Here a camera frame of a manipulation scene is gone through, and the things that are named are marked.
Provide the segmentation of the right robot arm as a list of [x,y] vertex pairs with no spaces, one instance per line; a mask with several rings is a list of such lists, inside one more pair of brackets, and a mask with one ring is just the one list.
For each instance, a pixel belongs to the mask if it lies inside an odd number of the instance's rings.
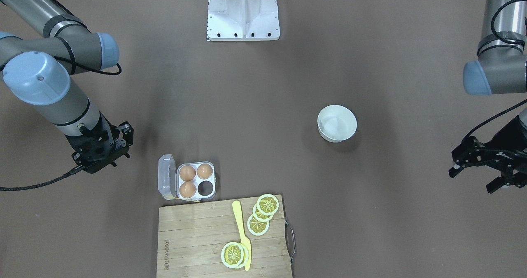
[[56,0],[1,0],[41,38],[23,40],[1,32],[1,80],[19,100],[53,124],[74,149],[77,167],[96,173],[129,157],[133,128],[115,126],[72,80],[75,74],[106,74],[120,51],[107,33],[93,33]]

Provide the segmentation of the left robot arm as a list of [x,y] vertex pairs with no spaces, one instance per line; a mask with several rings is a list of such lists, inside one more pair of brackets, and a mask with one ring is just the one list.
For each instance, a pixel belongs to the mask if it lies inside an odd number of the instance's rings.
[[[486,0],[477,60],[464,66],[465,92],[475,96],[526,92],[526,0]],[[482,143],[470,130],[452,150],[451,178],[469,167],[488,166],[499,176],[486,185],[492,194],[527,182],[526,110],[490,141]]]

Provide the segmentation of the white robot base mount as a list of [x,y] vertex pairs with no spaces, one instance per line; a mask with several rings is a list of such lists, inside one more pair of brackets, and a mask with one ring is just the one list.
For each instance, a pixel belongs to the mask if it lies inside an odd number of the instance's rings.
[[211,42],[279,40],[278,0],[208,0]]

